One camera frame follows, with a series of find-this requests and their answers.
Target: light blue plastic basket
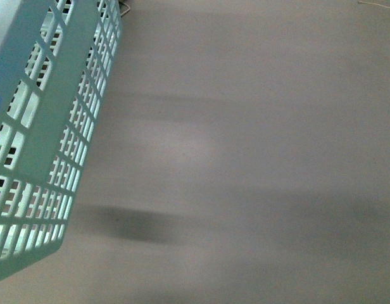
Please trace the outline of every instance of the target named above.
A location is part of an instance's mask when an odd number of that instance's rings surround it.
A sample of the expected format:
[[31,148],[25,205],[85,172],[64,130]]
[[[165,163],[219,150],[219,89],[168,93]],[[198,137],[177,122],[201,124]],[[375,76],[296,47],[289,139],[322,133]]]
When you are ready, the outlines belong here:
[[0,280],[61,246],[120,35],[114,0],[0,0]]

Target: gray surface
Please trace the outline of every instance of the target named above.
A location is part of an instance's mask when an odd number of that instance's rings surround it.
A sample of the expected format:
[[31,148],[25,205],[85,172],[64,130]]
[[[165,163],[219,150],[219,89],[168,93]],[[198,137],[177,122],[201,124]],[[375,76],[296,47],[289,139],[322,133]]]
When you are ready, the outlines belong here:
[[390,303],[390,11],[135,1],[65,243],[0,303]]

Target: basket grid hole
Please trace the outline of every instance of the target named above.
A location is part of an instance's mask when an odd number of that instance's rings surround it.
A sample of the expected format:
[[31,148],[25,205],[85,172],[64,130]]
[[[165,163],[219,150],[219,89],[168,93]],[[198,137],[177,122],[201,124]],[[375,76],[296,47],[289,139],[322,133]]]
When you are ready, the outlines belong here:
[[109,56],[109,52],[106,48],[106,45],[104,45],[104,50],[101,52],[101,60],[102,62],[104,62],[106,60],[106,58]]
[[77,149],[78,149],[79,143],[80,143],[80,139],[78,137],[76,137],[76,139],[75,139],[75,141],[73,143],[73,150],[70,153],[70,156],[71,156],[72,160],[75,159],[75,155],[77,154]]
[[94,112],[94,118],[97,118],[97,116],[98,116],[99,106],[100,106],[100,105],[101,105],[101,103],[100,103],[99,100],[98,100],[98,104],[96,105],[95,112]]
[[70,12],[71,4],[72,4],[71,0],[66,1],[64,8],[63,8],[63,14],[68,14]]
[[59,163],[59,159],[58,159],[58,157],[56,156],[56,158],[54,159],[53,164],[51,165],[51,168],[50,168],[49,183],[51,183],[51,180],[52,180],[53,177],[54,177],[54,173],[55,173],[55,171],[56,171],[56,168],[57,168],[57,166],[58,166],[58,163]]
[[32,242],[35,238],[36,231],[37,231],[37,225],[34,224],[34,225],[32,225],[32,228],[30,228],[30,233],[29,233],[29,237],[28,237],[27,242],[26,242],[25,250],[32,249],[32,245],[33,245]]
[[81,121],[80,125],[79,125],[79,132],[82,133],[83,129],[84,129],[84,125],[87,121],[87,117],[85,116],[83,121]]
[[61,196],[58,196],[56,202],[54,203],[53,212],[51,213],[51,216],[50,216],[51,219],[55,219],[57,217],[58,207],[60,205],[60,199],[61,199]]
[[67,131],[67,129],[65,129],[64,131],[63,131],[63,135],[62,135],[62,137],[61,137],[61,139],[60,139],[60,147],[59,147],[59,150],[61,151],[61,152],[63,152],[63,150],[64,150],[64,147],[65,147],[65,137],[66,137],[66,135],[68,134],[68,131]]
[[61,225],[60,227],[60,231],[58,233],[58,239],[61,239],[63,237],[63,233],[64,233],[64,229],[65,229],[65,224]]
[[91,103],[91,108],[89,109],[91,113],[94,113],[96,103],[97,103],[98,98],[96,97],[96,94],[92,96],[92,103]]
[[68,170],[64,173],[63,178],[61,179],[61,187],[65,186],[66,178],[68,176]]
[[90,67],[93,65],[93,62],[94,62],[94,50],[91,46],[88,52],[87,62],[85,64],[88,69],[90,69]]
[[37,206],[38,202],[39,202],[39,194],[40,194],[40,187],[35,187],[34,191],[33,191],[33,195],[32,195],[32,198],[30,199],[30,203],[29,203],[29,206],[28,206],[28,210],[26,212],[26,217],[33,217],[33,209],[35,208],[35,206]]
[[25,234],[26,234],[27,230],[28,230],[28,225],[23,224],[21,231],[20,231],[20,234],[19,234],[19,237],[18,237],[18,241],[16,242],[14,254],[17,254],[17,253],[20,253],[23,251],[22,247],[24,246],[23,244],[24,244]]
[[39,228],[39,231],[38,231],[38,235],[37,235],[37,241],[36,241],[36,244],[35,244],[35,248],[38,248],[41,246],[41,244],[43,243],[43,234],[44,234],[44,231],[46,230],[46,225],[45,224],[42,224]]
[[96,7],[101,10],[103,8],[106,8],[106,3],[104,0],[98,0],[96,3]]
[[6,155],[4,166],[7,168],[13,168],[15,165],[16,159],[19,157],[19,147],[23,144],[23,138],[24,135],[20,132],[17,132],[15,134],[15,137],[13,138],[12,145],[8,151],[8,154]]
[[3,151],[5,147],[8,145],[8,134],[10,134],[12,127],[7,125],[6,123],[2,123],[0,126],[0,156],[3,155]]
[[52,41],[50,42],[50,46],[49,46],[51,52],[52,52],[54,55],[56,55],[56,52],[57,52],[57,49],[58,49],[58,46],[59,46],[59,42],[60,42],[61,35],[62,35],[62,29],[61,29],[61,27],[59,26],[59,27],[56,29],[56,32],[54,33],[53,39],[52,39]]
[[4,186],[4,183],[5,183],[5,180],[0,179],[0,187],[3,187],[3,186]]
[[82,107],[81,104],[78,104],[78,110],[75,113],[74,122],[78,122],[80,120],[81,114],[82,114]]
[[4,248],[2,250],[0,259],[6,258],[8,256],[9,247],[11,245],[15,230],[16,230],[16,225],[11,225],[11,227],[9,228],[8,235],[6,236],[6,239],[5,239]]
[[43,241],[44,244],[48,243],[49,240],[51,239],[50,236],[52,231],[53,231],[53,225],[49,224],[47,227],[46,235],[44,236],[44,241]]
[[20,97],[22,97],[25,89],[26,89],[26,85],[22,81],[19,81],[18,85],[16,86],[15,92],[13,93],[11,103],[9,104],[8,109],[6,110],[8,112],[8,115],[14,119],[15,119],[15,112],[17,111],[17,109],[19,109],[20,105],[22,104],[22,101],[19,99]]
[[37,57],[39,56],[41,52],[41,47],[40,45],[35,42],[32,52],[30,53],[29,59],[27,61],[26,67],[25,67],[25,73],[30,77],[32,74],[32,70],[35,67],[35,63],[37,60]]
[[32,125],[38,106],[39,106],[39,97],[33,92],[30,95],[30,98],[25,108],[25,112],[23,113],[21,119],[21,124],[26,128],[29,128]]
[[49,66],[50,66],[50,59],[48,57],[45,57],[41,71],[40,71],[39,76],[36,80],[36,84],[38,87],[40,87],[42,85],[42,83],[44,82],[45,75],[47,74],[47,70],[48,70]]
[[56,239],[56,236],[57,236],[57,233],[58,233],[58,230],[59,230],[59,224],[55,225],[54,226],[54,231],[53,231],[53,234],[51,236],[51,240],[54,241]]
[[79,94],[81,96],[84,95],[84,92],[86,91],[86,87],[89,85],[88,78],[85,76],[85,72],[83,72],[80,84],[79,84]]
[[74,132],[70,132],[70,137],[67,140],[67,145],[66,145],[66,149],[65,149],[67,154],[70,152],[70,148],[71,148],[72,142],[74,140],[74,137],[75,137]]
[[41,208],[38,208],[36,210],[36,215],[35,215],[35,218],[39,219],[41,217],[41,213],[42,213],[42,209]]
[[87,104],[89,102],[89,97],[91,96],[92,92],[94,91],[94,89],[92,88],[91,84],[88,84],[86,86],[86,90],[84,92],[84,102]]

